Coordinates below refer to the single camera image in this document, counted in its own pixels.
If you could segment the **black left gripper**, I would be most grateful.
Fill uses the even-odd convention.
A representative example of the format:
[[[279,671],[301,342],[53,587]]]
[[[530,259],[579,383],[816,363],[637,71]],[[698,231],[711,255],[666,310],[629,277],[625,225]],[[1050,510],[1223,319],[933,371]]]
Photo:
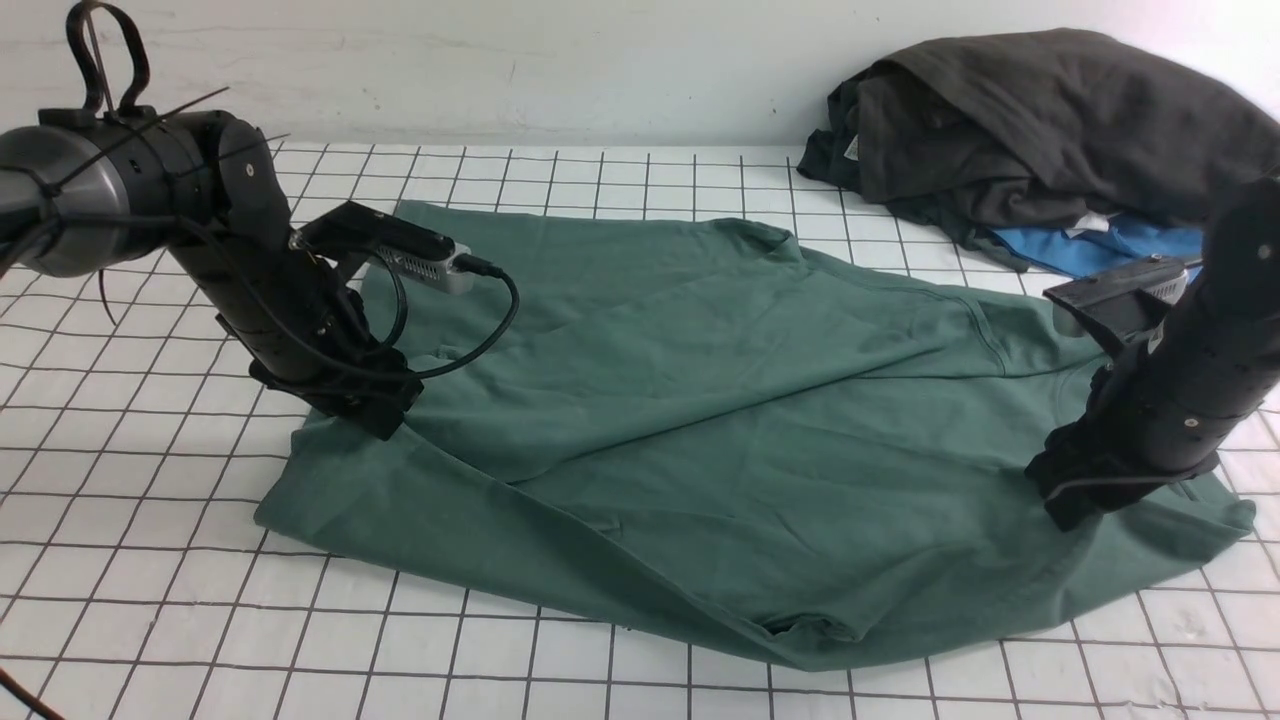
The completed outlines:
[[[253,341],[248,351],[250,375],[266,388],[300,398],[376,439],[389,439],[422,393],[419,379],[378,380],[335,369],[288,340]]]

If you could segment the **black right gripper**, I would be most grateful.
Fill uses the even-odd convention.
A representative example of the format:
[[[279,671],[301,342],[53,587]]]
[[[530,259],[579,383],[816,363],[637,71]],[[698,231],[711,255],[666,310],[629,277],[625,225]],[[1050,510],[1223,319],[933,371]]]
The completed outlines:
[[[1024,474],[1053,524],[1070,532],[1217,464],[1216,448],[1178,424],[1076,420],[1050,433]]]

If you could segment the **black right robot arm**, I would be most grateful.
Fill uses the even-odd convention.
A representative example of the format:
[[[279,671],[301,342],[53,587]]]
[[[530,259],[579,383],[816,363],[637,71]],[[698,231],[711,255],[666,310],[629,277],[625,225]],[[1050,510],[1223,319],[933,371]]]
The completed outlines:
[[[1277,384],[1279,182],[1229,193],[1197,260],[1148,256],[1044,291],[1056,329],[1107,361],[1083,414],[1027,465],[1060,530],[1215,469]]]

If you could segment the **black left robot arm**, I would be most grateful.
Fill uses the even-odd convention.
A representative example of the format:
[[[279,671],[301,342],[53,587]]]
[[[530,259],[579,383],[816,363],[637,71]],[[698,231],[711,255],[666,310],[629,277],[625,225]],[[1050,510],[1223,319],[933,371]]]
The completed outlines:
[[[349,286],[396,218],[344,202],[300,229],[265,136],[227,111],[76,113],[1,140],[3,265],[90,275],[166,251],[251,356],[250,374],[379,439],[422,392]]]

